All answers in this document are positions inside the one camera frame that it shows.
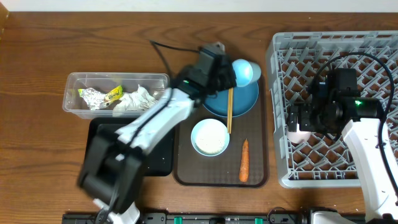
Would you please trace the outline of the light blue cup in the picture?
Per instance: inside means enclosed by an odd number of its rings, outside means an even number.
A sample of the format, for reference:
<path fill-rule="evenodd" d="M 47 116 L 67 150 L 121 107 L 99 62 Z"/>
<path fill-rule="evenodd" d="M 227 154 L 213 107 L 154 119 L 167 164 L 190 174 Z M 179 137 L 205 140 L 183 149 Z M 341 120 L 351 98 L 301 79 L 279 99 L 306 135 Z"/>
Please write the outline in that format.
<path fill-rule="evenodd" d="M 257 63 L 244 59 L 237 59 L 232 63 L 236 74 L 237 87 L 244 87 L 258 81 L 261 76 L 261 68 Z"/>

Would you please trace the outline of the pink cup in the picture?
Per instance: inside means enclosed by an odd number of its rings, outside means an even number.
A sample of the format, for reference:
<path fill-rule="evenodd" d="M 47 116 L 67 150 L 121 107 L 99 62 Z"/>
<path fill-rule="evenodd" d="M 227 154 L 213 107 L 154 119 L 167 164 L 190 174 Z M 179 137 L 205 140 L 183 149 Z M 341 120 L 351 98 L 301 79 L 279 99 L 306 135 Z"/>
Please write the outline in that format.
<path fill-rule="evenodd" d="M 288 131 L 287 139 L 294 144 L 300 144 L 302 142 L 308 141 L 311 135 L 312 133 L 307 131 L 297 131 L 297 132 Z"/>

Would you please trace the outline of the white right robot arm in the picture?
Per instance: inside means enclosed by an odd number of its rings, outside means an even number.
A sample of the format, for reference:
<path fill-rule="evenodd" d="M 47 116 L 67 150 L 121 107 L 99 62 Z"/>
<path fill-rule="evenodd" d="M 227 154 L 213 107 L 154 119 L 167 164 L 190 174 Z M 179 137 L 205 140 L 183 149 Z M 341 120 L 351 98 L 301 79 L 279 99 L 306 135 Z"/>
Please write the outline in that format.
<path fill-rule="evenodd" d="M 287 138 L 299 144 L 312 133 L 335 134 L 347 145 L 361 184 L 366 223 L 397 223 L 397 162 L 376 98 L 362 98 L 356 70 L 330 71 L 324 82 L 308 89 L 310 103 L 290 107 Z"/>

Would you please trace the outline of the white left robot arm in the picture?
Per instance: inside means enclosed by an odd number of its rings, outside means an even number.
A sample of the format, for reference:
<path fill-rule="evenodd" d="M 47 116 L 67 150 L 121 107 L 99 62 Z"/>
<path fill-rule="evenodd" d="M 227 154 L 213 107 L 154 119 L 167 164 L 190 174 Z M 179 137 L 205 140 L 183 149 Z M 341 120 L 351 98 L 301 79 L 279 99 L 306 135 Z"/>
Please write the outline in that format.
<path fill-rule="evenodd" d="M 105 204 L 95 223 L 135 223 L 137 217 L 128 210 L 138 197 L 153 149 L 207 96 L 236 86 L 232 61 L 222 43 L 205 44 L 196 53 L 198 61 L 181 69 L 154 106 L 116 131 L 102 129 L 93 136 L 78 186 Z"/>

